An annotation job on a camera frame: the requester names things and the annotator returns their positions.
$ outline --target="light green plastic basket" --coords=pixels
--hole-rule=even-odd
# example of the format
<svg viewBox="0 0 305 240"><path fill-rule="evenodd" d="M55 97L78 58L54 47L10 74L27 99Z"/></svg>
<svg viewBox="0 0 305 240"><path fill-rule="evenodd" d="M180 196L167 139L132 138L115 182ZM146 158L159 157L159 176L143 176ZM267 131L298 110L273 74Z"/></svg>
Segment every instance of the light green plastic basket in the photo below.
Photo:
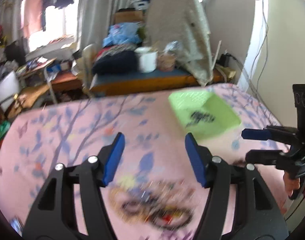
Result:
<svg viewBox="0 0 305 240"><path fill-rule="evenodd" d="M238 115L215 93L188 90L174 92L168 99L185 132L197 140L218 136L241 124Z"/></svg>

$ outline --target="pink tablecloth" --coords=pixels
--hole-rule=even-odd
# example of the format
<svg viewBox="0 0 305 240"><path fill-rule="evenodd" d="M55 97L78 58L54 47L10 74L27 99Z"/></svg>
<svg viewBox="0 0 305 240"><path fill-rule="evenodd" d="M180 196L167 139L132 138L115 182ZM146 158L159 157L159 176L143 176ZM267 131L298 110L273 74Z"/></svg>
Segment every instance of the pink tablecloth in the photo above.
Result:
<svg viewBox="0 0 305 240"><path fill-rule="evenodd" d="M205 140L213 155L228 163L244 158L250 149L283 149L272 141L246 141L240 136L247 128L261 129L276 124L275 118L257 100L231 84L205 88L227 101L240 116L242 125L225 134ZM50 169L58 162L80 164L111 144L117 132L126 137L126 147L111 185L102 189L109 218L118 239L191 239L205 207L208 190L195 179L184 146L185 133L168 103L171 91L103 99L76 101L20 115L11 126L0 151L0 209L10 220L17 216L23 223ZM281 207L287 194L283 172L260 166L264 180ZM187 224L169 232L142 215L129 219L121 205L129 192L150 187L155 194L168 188L179 210L191 211ZM83 221L79 190L75 191L76 215L81 233L87 233ZM230 204L223 233L231 230L235 189L230 190Z"/></svg>

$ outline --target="silver screw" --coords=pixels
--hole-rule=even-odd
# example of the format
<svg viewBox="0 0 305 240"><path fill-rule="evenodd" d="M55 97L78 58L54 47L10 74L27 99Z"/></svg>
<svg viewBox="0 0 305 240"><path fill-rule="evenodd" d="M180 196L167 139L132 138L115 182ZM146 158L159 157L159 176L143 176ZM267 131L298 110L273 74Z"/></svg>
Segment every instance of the silver screw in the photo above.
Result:
<svg viewBox="0 0 305 240"><path fill-rule="evenodd" d="M252 165L250 163L248 163L246 167L247 167L247 170L249 170L249 171L253 171L254 170L254 165Z"/></svg>
<svg viewBox="0 0 305 240"><path fill-rule="evenodd" d="M56 171L61 171L64 168L64 165L62 163L57 163L55 166Z"/></svg>
<svg viewBox="0 0 305 240"><path fill-rule="evenodd" d="M98 161L97 156L90 156L90 157L88 158L88 162L89 162L89 163L95 163L95 162L97 162L97 161Z"/></svg>
<svg viewBox="0 0 305 240"><path fill-rule="evenodd" d="M214 157L212 157L212 162L213 163L221 163L221 158L220 157L218 157L218 156L214 156Z"/></svg>

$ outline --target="white container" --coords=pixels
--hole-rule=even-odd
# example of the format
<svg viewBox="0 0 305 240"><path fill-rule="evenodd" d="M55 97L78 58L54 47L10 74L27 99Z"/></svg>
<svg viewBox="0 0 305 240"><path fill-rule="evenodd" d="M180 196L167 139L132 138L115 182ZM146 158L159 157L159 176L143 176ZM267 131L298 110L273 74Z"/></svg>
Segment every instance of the white container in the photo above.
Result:
<svg viewBox="0 0 305 240"><path fill-rule="evenodd" d="M141 73L149 73L157 67L157 51L150 51L151 47L140 47L135 50L139 58L139 71Z"/></svg>

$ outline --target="blue rubber tip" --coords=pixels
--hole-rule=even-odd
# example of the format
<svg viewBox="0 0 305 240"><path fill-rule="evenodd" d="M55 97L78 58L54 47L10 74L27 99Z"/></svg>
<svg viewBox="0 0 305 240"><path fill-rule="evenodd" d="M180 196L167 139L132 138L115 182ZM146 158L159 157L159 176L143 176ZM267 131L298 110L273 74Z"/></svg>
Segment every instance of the blue rubber tip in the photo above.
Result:
<svg viewBox="0 0 305 240"><path fill-rule="evenodd" d="M108 161L105 164L105 171L103 176L103 183L105 186L113 181L124 148L125 136L122 133L119 133L113 142L113 149L110 156L108 157Z"/></svg>
<svg viewBox="0 0 305 240"><path fill-rule="evenodd" d="M268 130L244 129L241 133L244 139L267 141L271 140L271 133Z"/></svg>
<svg viewBox="0 0 305 240"><path fill-rule="evenodd" d="M196 142L191 134L187 134L185 138L186 151L195 173L196 180L203 186L206 186L205 172L206 167L203 165L198 151L196 149Z"/></svg>

